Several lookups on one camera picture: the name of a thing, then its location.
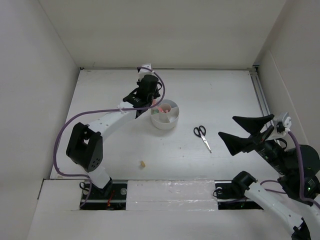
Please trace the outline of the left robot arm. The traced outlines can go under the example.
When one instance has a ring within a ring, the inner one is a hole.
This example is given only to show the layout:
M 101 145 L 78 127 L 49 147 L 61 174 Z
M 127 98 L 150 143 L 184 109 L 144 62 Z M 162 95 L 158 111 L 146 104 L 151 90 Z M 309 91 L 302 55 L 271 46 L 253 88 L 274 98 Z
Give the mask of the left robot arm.
M 112 191 L 112 178 L 107 174 L 103 161 L 103 143 L 117 129 L 146 112 L 156 98 L 160 97 L 160 80 L 147 74 L 137 81 L 138 87 L 123 98 L 116 111 L 107 112 L 87 124 L 77 123 L 71 132 L 66 155 L 88 174 L 94 192 L 107 198 Z

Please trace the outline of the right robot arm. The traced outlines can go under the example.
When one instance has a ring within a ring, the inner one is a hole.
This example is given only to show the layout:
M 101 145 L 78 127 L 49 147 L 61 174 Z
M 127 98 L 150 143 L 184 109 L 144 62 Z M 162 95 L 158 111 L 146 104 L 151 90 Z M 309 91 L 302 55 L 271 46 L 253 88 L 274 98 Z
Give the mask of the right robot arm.
M 293 240 L 320 238 L 320 156 L 310 145 L 299 144 L 290 130 L 292 119 L 284 112 L 263 117 L 233 116 L 249 137 L 225 132 L 218 135 L 232 156 L 257 152 L 278 174 L 277 183 L 299 209 L 297 214 L 263 188 L 246 171 L 230 182 L 216 186 L 213 196 L 235 205 L 249 199 L 268 212 L 286 229 Z

